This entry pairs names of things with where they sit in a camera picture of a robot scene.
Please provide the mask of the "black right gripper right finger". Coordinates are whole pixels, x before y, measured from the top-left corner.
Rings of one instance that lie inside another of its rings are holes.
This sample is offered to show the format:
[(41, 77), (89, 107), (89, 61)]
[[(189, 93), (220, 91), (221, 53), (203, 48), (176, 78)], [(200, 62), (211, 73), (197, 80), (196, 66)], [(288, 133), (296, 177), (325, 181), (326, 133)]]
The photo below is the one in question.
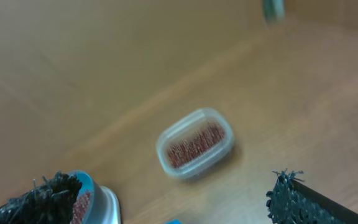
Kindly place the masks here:
[(266, 193), (268, 217), (277, 224), (358, 224), (358, 213), (302, 184), (303, 171), (276, 171)]

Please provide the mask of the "blue plastic measuring scoop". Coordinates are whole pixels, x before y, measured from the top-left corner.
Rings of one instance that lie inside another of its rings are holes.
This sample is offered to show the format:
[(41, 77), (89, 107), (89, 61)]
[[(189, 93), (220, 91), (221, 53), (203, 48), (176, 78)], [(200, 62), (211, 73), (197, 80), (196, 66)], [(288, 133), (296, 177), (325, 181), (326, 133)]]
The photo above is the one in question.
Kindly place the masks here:
[(179, 220), (171, 220), (169, 222), (166, 222), (165, 224), (182, 224), (182, 222), (180, 222)]

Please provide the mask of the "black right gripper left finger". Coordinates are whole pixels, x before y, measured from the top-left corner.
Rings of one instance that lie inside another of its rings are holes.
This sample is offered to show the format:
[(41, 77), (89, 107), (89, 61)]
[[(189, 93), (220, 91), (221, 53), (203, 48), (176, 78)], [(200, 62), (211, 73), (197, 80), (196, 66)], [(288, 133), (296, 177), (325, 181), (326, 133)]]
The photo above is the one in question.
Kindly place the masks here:
[(57, 172), (52, 179), (0, 207), (0, 224), (69, 224), (83, 183), (75, 174)]

